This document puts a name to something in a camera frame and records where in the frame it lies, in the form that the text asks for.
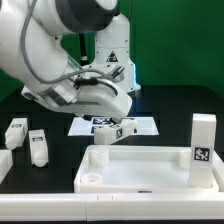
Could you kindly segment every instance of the small white container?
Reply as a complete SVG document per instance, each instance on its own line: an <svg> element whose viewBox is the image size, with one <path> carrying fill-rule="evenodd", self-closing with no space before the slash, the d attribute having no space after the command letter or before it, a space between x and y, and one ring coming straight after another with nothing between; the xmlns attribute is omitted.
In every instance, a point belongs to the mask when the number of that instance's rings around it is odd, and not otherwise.
<svg viewBox="0 0 224 224"><path fill-rule="evenodd" d="M23 145L24 139L28 131L27 119L13 119L5 133L5 144L10 150Z"/></svg>
<svg viewBox="0 0 224 224"><path fill-rule="evenodd" d="M97 129L94 132L94 143L96 145L113 144L133 134L137 125L136 120L123 119L121 124Z"/></svg>
<svg viewBox="0 0 224 224"><path fill-rule="evenodd" d="M31 162L44 167L48 162L48 147L44 130L29 131Z"/></svg>

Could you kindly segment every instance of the white tray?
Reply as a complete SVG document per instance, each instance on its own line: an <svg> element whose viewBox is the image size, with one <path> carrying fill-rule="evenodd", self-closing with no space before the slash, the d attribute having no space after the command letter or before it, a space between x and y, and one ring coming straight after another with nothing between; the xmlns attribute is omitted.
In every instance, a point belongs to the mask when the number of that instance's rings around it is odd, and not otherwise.
<svg viewBox="0 0 224 224"><path fill-rule="evenodd" d="M188 187L189 170L179 163L182 151L190 158L190 148L90 146L74 182L75 192L218 192L214 177L211 188Z"/></svg>

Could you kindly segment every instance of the white plastic container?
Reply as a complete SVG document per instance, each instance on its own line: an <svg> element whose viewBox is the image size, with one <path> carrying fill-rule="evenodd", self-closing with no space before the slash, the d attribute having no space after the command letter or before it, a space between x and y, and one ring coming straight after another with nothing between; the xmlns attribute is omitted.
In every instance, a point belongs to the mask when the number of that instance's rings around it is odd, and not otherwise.
<svg viewBox="0 0 224 224"><path fill-rule="evenodd" d="M215 133L215 115L194 114L189 187L210 188L212 185L212 157L214 153Z"/></svg>
<svg viewBox="0 0 224 224"><path fill-rule="evenodd" d="M13 165L12 151L0 150L0 184Z"/></svg>
<svg viewBox="0 0 224 224"><path fill-rule="evenodd" d="M24 139L28 131L26 118L15 118L12 120L5 133L5 144L10 150L23 145Z"/></svg>
<svg viewBox="0 0 224 224"><path fill-rule="evenodd" d="M48 147L44 130L29 131L31 162L44 167L48 162Z"/></svg>
<svg viewBox="0 0 224 224"><path fill-rule="evenodd" d="M138 122L136 120L123 119L121 124L105 126L94 132L96 145L110 145L124 139L134 133Z"/></svg>
<svg viewBox="0 0 224 224"><path fill-rule="evenodd" d="M190 187L191 148L89 146L74 181L76 193L217 193Z"/></svg>

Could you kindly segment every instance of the white block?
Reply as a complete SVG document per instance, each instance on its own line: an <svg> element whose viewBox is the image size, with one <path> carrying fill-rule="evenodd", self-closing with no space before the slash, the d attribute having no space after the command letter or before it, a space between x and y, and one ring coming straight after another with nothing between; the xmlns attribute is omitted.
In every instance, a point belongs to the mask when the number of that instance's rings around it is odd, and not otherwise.
<svg viewBox="0 0 224 224"><path fill-rule="evenodd" d="M121 124L110 125L94 132L94 143L97 145L110 145L134 133L137 127L135 120L123 119Z"/></svg>
<svg viewBox="0 0 224 224"><path fill-rule="evenodd" d="M211 188L212 156L215 145L216 116L194 114L191 139L189 186Z"/></svg>
<svg viewBox="0 0 224 224"><path fill-rule="evenodd" d="M45 166L48 160L48 147L44 130L29 131L31 162L37 167Z"/></svg>
<svg viewBox="0 0 224 224"><path fill-rule="evenodd" d="M13 119L5 133L5 144L10 150L23 145L24 139L28 131L27 119Z"/></svg>
<svg viewBox="0 0 224 224"><path fill-rule="evenodd" d="M12 151L0 150L0 183L6 177L12 165Z"/></svg>

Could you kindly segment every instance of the cable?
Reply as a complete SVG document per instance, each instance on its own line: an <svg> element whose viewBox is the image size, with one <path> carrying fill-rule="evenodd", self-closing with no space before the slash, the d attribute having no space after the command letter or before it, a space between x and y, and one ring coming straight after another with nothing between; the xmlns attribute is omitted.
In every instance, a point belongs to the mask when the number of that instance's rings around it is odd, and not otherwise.
<svg viewBox="0 0 224 224"><path fill-rule="evenodd" d="M117 96L118 95L118 91L115 87L113 87L112 85L110 85L109 83L103 82L102 80L98 80L96 78L90 78L90 79L83 79L83 78L79 78L75 80L75 84L77 86L96 86L98 84L102 84L104 86L109 87L110 89L112 89L114 91L114 94Z"/></svg>
<svg viewBox="0 0 224 224"><path fill-rule="evenodd" d="M36 3L37 3L37 0L33 0L32 4L30 6L30 10L28 12L28 15L27 15L27 17L25 19L25 22L24 22L24 25L23 25L21 39L20 39L20 44L21 44L21 50L22 50L23 58L24 58L24 61L25 61L26 66L28 67L28 69L31 72L31 74L39 82L41 82L43 84L49 84L49 85L55 84L55 83L58 83L58 82L61 82L61 81L65 80L65 79L71 78L72 76L80 75L80 74L83 74L83 73L86 73L86 72L97 73L97 74L101 75L103 78L112 81L112 78L111 77L107 76L105 73L103 73L103 72L101 72L101 71L99 71L97 69L83 69L83 70L80 70L80 71L76 71L76 72L72 72L70 74L64 75L64 76L62 76L60 78L57 78L57 79L54 79L54 80L45 80L45 79L42 79L36 73L36 71L34 70L33 66L30 63L30 60L29 60L29 57L28 57L28 54L27 54L27 50L26 50L26 34L27 34L27 29L28 29L28 26L29 26L31 17L33 15L33 11L35 9Z"/></svg>

